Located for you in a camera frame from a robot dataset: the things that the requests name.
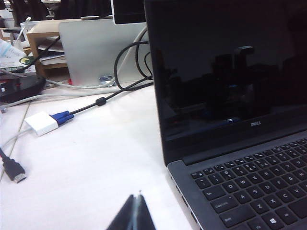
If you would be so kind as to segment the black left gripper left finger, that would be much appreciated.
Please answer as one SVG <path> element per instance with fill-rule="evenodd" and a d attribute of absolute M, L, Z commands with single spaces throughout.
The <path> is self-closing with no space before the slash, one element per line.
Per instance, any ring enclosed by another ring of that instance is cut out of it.
<path fill-rule="evenodd" d="M 121 207 L 119 212 L 116 214 L 114 219 L 111 221 L 107 230 L 127 230 L 132 217 L 132 208 L 135 198 L 130 195 L 125 201 L 124 205 Z"/>

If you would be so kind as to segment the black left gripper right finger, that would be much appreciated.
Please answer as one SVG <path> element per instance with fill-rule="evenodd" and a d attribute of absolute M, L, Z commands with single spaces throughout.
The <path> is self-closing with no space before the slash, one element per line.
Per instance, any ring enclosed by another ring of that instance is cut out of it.
<path fill-rule="evenodd" d="M 135 229 L 156 230 L 143 195 L 137 196 L 135 205 Z"/>

